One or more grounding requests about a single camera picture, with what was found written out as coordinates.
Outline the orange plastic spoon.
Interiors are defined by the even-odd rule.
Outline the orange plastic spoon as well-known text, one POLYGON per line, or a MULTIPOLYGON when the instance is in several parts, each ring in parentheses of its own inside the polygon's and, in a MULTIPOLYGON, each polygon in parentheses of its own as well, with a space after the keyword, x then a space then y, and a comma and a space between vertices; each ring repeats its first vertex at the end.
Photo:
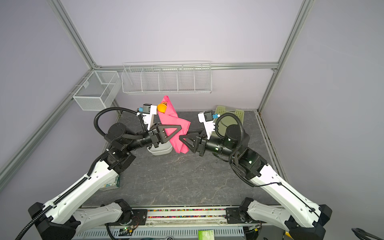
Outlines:
POLYGON ((167 103, 160 103, 158 106, 157 106, 157 110, 159 113, 163 113, 165 114, 166 111, 167 111, 167 103))

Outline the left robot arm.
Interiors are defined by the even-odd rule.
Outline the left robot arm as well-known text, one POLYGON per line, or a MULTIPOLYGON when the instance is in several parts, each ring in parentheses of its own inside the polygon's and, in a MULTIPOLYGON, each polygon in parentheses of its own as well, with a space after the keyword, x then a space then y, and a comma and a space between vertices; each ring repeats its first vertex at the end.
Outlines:
POLYGON ((94 227, 109 224, 127 224, 133 218, 130 205, 124 200, 80 212, 79 207, 103 185, 124 172, 135 160, 133 150, 150 146, 159 147, 172 140, 183 127, 180 124, 146 125, 148 116, 144 109, 136 111, 122 107, 110 107, 98 112, 94 118, 97 132, 110 147, 99 155, 82 178, 65 191, 46 203, 35 203, 29 208, 31 221, 20 231, 17 239, 22 239, 31 227, 36 227, 43 240, 71 240, 76 235, 94 227), (105 133, 99 126, 102 115, 121 111, 138 117, 142 126, 139 133, 131 132, 122 123, 112 125, 105 133))

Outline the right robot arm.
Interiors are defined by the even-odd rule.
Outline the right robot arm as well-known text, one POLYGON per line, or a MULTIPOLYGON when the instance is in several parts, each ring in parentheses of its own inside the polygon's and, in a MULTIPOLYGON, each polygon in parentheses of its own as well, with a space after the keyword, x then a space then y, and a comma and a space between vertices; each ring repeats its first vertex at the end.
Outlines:
POLYGON ((235 114, 219 116, 206 111, 200 122, 204 124, 204 130, 181 135, 180 141, 201 157, 206 152, 217 155, 229 163, 244 183, 263 189, 279 203, 274 207, 245 198, 238 208, 237 221, 268 223, 286 231, 294 240, 324 239, 331 208, 318 205, 299 193, 260 154, 249 148, 250 136, 235 114))

